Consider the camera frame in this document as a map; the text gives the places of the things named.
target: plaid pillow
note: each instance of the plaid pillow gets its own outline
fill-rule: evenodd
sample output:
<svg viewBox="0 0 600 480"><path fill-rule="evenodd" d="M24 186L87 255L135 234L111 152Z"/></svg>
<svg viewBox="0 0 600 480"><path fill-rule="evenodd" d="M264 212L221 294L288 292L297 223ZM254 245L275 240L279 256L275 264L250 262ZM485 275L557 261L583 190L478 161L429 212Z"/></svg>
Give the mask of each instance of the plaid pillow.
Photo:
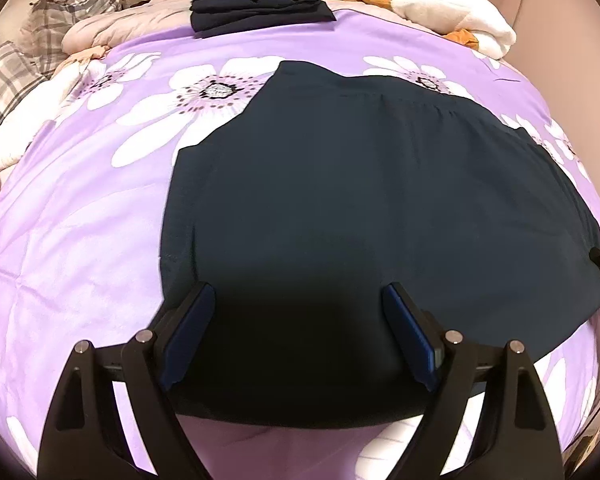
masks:
<svg viewBox="0 0 600 480"><path fill-rule="evenodd" d="M45 81L13 41L0 45L0 125L24 97Z"/></svg>
<svg viewBox="0 0 600 480"><path fill-rule="evenodd" d="M45 77L69 56L62 38L80 20L122 10L121 0L39 0L21 29L18 46L33 59Z"/></svg>

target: dark green fabric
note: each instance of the dark green fabric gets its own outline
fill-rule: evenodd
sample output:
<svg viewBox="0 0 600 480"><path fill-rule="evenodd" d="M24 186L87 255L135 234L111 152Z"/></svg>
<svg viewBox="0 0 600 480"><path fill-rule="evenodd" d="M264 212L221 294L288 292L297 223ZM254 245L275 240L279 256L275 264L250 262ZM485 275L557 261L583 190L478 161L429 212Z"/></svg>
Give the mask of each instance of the dark green fabric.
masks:
<svg viewBox="0 0 600 480"><path fill-rule="evenodd" d="M521 128L400 78L284 61L242 114L178 156L165 294L202 280L217 303L171 399L276 426L421 413L383 286L400 282L475 342L520 339L536 360L599 309L593 246L595 218Z"/></svg>

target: flower center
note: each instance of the flower center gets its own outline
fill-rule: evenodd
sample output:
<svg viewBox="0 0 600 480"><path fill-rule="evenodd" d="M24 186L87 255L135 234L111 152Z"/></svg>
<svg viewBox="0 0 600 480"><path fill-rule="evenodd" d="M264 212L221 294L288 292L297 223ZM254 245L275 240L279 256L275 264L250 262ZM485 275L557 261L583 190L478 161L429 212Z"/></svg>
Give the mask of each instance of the flower center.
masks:
<svg viewBox="0 0 600 480"><path fill-rule="evenodd" d="M202 110L244 108L244 104L262 88L266 76L213 75L198 83L180 88L175 94L178 113Z"/></svg>
<svg viewBox="0 0 600 480"><path fill-rule="evenodd" d="M212 81L208 87L200 92L200 97L207 97L209 99L226 99L227 97L231 97L237 91L238 88L236 85Z"/></svg>
<svg viewBox="0 0 600 480"><path fill-rule="evenodd" d="M107 72L100 79L96 79L96 81L92 82L86 89L86 93L92 94L113 85L113 83L117 82L118 79L125 75L125 73L125 70L112 70L111 72Z"/></svg>
<svg viewBox="0 0 600 480"><path fill-rule="evenodd" d="M429 90L438 90L438 85L431 79L419 76L416 81L419 85L424 86L424 88L428 88Z"/></svg>

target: blue clamp pad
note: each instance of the blue clamp pad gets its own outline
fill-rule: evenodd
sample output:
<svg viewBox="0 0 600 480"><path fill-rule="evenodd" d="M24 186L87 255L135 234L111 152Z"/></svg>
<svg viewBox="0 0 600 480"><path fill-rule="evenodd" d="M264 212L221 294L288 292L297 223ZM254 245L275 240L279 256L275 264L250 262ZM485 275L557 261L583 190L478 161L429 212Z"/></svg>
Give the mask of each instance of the blue clamp pad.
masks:
<svg viewBox="0 0 600 480"><path fill-rule="evenodd" d="M216 307L216 291L211 285L197 285L158 334L154 356L158 380L165 391L183 380Z"/></svg>
<svg viewBox="0 0 600 480"><path fill-rule="evenodd" d="M400 283L391 283L382 290L382 310L413 377L434 391L445 355L442 339Z"/></svg>

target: bedding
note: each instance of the bedding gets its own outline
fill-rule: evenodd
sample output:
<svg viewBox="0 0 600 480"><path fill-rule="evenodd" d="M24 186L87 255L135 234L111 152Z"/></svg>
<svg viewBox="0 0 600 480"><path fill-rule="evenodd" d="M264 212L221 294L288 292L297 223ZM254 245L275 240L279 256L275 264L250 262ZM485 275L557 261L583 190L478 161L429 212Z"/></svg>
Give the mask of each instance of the bedding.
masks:
<svg viewBox="0 0 600 480"><path fill-rule="evenodd" d="M85 68L75 62L51 81L44 80L5 117L0 125L0 172L16 164L42 124L58 115Z"/></svg>
<svg viewBox="0 0 600 480"><path fill-rule="evenodd" d="M336 17L207 40L194 40L186 26L120 44L104 62L91 61L58 120L42 126L0 193L0 434L30 468L74 343L124 342L162 301L159 239L176 148L240 109L206 106L199 96L205 78L266 76L282 59L345 76L432 76L523 128L600 225L600 199L586 170L527 79L412 27L347 9ZM245 105L250 96L237 98ZM138 107L144 99L151 105ZM337 119L342 110L332 113ZM536 363L563 449L600 395L600 310L573 329ZM116 387L116 397L133 456L151 470L124 387ZM468 406L448 467L468 452L479 403L474 397ZM216 480L380 480L418 418L349 430L180 421Z"/></svg>
<svg viewBox="0 0 600 480"><path fill-rule="evenodd" d="M68 57L62 51L62 38L75 23L121 9L121 0L38 0L22 25L16 44L49 78Z"/></svg>
<svg viewBox="0 0 600 480"><path fill-rule="evenodd" d="M45 80L13 41L0 45L0 125Z"/></svg>

